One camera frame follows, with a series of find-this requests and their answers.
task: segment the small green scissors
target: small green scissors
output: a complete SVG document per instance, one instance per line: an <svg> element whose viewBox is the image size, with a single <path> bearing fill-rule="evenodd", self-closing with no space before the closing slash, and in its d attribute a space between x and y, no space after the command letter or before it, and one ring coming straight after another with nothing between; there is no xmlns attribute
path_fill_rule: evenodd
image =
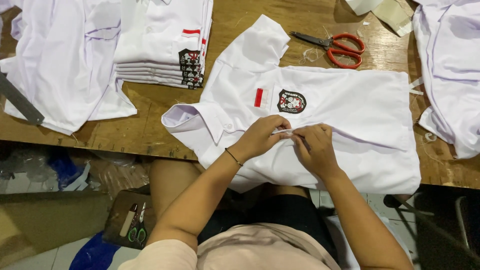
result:
<svg viewBox="0 0 480 270"><path fill-rule="evenodd" d="M142 212L140 213L140 218L138 219L137 224L135 224L135 227L131 228L128 232L128 240L130 242L135 242L136 240L138 243L142 243L147 238L147 231L145 230L144 225L145 205L146 202L144 203L144 207L142 208Z"/></svg>

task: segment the tile floor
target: tile floor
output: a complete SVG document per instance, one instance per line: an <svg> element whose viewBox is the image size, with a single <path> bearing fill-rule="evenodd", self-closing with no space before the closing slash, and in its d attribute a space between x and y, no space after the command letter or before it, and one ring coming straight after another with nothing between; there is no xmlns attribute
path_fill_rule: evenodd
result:
<svg viewBox="0 0 480 270"><path fill-rule="evenodd" d="M362 194L368 204L375 212L387 217L390 223L394 226L397 233L407 245L413 261L417 260L417 249L415 246L416 225L415 217L412 213L401 211L405 220L402 221L399 213L395 209L386 207L383 204L385 195L379 194ZM333 203L327 192L312 190L312 201L318 206L332 207ZM414 197L408 200L408 203L413 204ZM63 245L59 248L38 254L36 256L23 259L12 265L9 265L2 270L68 270L73 258L78 250L88 241L88 238ZM108 270L116 270L118 266L129 259L135 258L140 251L136 249L122 247L113 257L113 261ZM415 269L420 270L420 265L415 264Z"/></svg>

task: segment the wooden table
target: wooden table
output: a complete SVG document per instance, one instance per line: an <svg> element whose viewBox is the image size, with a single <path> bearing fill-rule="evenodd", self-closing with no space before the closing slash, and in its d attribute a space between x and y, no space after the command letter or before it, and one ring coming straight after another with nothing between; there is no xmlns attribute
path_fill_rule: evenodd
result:
<svg viewBox="0 0 480 270"><path fill-rule="evenodd" d="M400 1L408 15L416 4ZM2 15L4 28L0 56L14 53L15 40L10 37L10 20L15 12ZM217 0L213 9L206 74L208 77L218 55L255 20L265 14L279 22L286 32L299 31L326 36L352 33L362 37L367 49L359 68L404 71L413 81L421 76L420 59L413 32L398 37L372 13L356 16L344 0ZM300 65L303 52L311 48L308 43L292 39L290 48L280 66ZM313 48L310 58L302 65L334 67L323 49ZM123 92L138 109L128 118L87 122L73 136L66 136L44 127L31 126L25 121L0 113L0 139L66 147L79 147L115 152L134 153L158 157L195 160L195 154L171 136L160 122L160 117L177 102L195 103L201 90L188 90L166 86L125 83ZM412 121L428 107L426 96L410 95ZM417 152L420 158L422 183L480 188L480 156L469 160L453 160L451 146L440 139L427 143L426 131L414 125Z"/></svg>

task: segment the scissors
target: scissors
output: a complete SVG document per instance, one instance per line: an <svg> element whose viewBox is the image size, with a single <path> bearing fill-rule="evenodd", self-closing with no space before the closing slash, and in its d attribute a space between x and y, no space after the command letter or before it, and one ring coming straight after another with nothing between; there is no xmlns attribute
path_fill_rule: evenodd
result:
<svg viewBox="0 0 480 270"><path fill-rule="evenodd" d="M323 47L326 50L327 56L330 59L330 61L332 61L332 63L337 65L339 68L356 69L361 64L361 56L360 55L365 51L365 45L363 44L363 42L358 37L356 37L352 34L338 34L338 35L332 36L329 39L321 39L321 38L312 37L312 36L309 36L309 35L306 35L306 34L302 34L302 33L299 33L299 32L293 32L293 31L290 32L290 34L292 36L298 38L298 39L303 40L303 41L306 41L306 42L315 44L317 46ZM360 46L360 50L351 48L351 47L349 47L345 44L342 44L342 43L338 42L337 39L340 39L340 38L348 38L348 39L351 39L351 40L355 41ZM333 45L339 47L340 49L332 48ZM333 54L341 54L341 55L351 56L351 57L353 57L357 60L357 63L354 64L354 65L342 64L337 59L335 59Z"/></svg>
<svg viewBox="0 0 480 270"><path fill-rule="evenodd" d="M145 225L144 225L145 205L146 205L146 202L144 203L142 212L140 212L140 218L138 219L138 222L135 224L135 227L131 228L130 231L128 232L128 240L130 242L134 242L136 240L138 243L142 243L147 238L147 231L145 230Z"/></svg>

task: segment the metal ruler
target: metal ruler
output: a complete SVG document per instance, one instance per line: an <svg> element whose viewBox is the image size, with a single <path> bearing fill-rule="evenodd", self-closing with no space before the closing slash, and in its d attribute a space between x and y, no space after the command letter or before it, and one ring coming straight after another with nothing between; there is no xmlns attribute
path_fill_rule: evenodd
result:
<svg viewBox="0 0 480 270"><path fill-rule="evenodd" d="M45 117L13 84L0 73L0 94L3 94L25 118L34 125L40 125Z"/></svg>

